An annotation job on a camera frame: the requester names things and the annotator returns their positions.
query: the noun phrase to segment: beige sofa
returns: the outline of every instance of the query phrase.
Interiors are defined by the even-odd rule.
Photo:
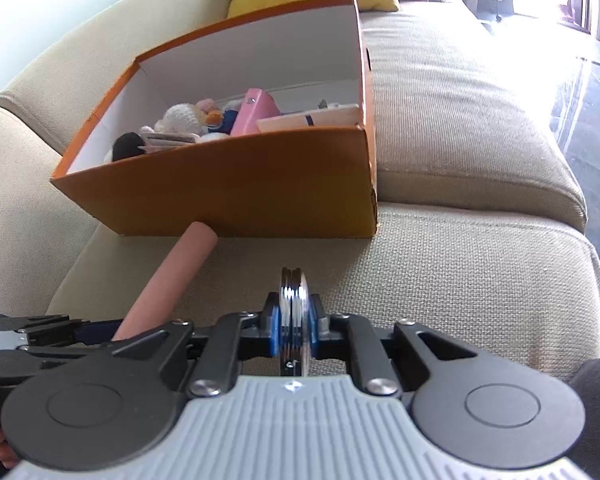
[[[123,316],[172,238],[115,235],[48,178],[135,55],[222,20],[230,0],[122,0],[0,93],[0,312]],[[546,124],[459,2],[364,13],[378,140],[371,240],[222,239],[178,310],[258,309],[282,266],[328,310],[413,317],[560,378],[600,355],[600,263]],[[333,370],[320,364],[316,371]]]

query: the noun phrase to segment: screw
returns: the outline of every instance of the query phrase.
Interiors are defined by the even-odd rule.
[[[212,379],[198,379],[190,386],[189,391],[199,397],[213,397],[220,394],[220,384]]]
[[[375,378],[366,384],[366,390],[373,395],[387,396],[397,392],[398,385],[391,379]]]

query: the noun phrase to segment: orange box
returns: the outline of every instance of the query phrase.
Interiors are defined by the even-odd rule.
[[[282,112],[360,107],[352,126],[306,126],[105,164],[114,140],[170,106],[262,88]],[[51,182],[121,235],[371,237],[376,147],[356,0],[306,0],[237,16],[139,56],[76,133]]]

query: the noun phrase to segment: pink foam tube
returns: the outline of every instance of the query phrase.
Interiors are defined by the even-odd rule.
[[[128,339],[170,319],[217,243],[218,236],[211,227],[201,222],[187,227],[126,314],[113,340]]]

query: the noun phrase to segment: metal disc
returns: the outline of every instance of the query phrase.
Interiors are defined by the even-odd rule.
[[[311,357],[310,297],[302,270],[282,269],[280,279],[280,375],[306,376]]]

